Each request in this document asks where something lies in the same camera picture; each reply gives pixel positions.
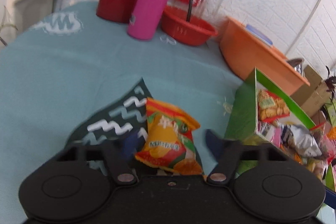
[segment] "green box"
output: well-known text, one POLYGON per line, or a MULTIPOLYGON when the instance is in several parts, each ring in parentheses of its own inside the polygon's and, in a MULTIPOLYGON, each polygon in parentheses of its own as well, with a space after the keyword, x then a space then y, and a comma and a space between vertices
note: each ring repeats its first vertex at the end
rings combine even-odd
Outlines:
MULTIPOLYGON (((246 78, 244 83, 237 89, 232 113, 227 125, 225 138, 241 140, 246 145, 259 145, 267 142, 266 139, 257 134, 258 130, 258 108, 257 93, 258 86, 262 85, 270 92, 281 97, 291 111, 291 118, 298 120, 307 128, 315 126, 313 121, 295 103, 291 97, 284 93, 271 79, 255 68, 246 78)), ((255 161, 242 161, 238 168, 238 174, 254 167, 255 161)), ((335 190, 331 166, 328 168, 326 185, 335 190)))

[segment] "light blue tablecloth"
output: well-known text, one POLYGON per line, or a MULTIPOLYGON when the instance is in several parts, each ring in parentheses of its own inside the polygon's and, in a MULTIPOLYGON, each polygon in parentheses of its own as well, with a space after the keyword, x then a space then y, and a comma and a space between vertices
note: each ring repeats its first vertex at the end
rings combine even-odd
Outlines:
POLYGON ((0 224, 21 223, 21 181, 61 150, 71 131, 127 92, 141 77, 158 100, 175 104, 201 124, 194 132, 205 173, 215 161, 204 129, 224 135, 241 80, 218 45, 201 47, 126 33, 127 25, 95 15, 96 2, 50 15, 0 52, 0 224))

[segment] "screw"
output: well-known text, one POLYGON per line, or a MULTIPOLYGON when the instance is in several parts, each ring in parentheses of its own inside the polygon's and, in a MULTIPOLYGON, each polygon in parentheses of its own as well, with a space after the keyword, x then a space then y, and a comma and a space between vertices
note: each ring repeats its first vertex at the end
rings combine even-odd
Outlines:
POLYGON ((132 174, 121 174, 118 176, 118 180, 120 182, 131 182, 132 180, 134 180, 134 176, 132 174))
POLYGON ((226 180, 226 175, 222 173, 213 173, 210 175, 210 179, 216 182, 222 182, 226 180))

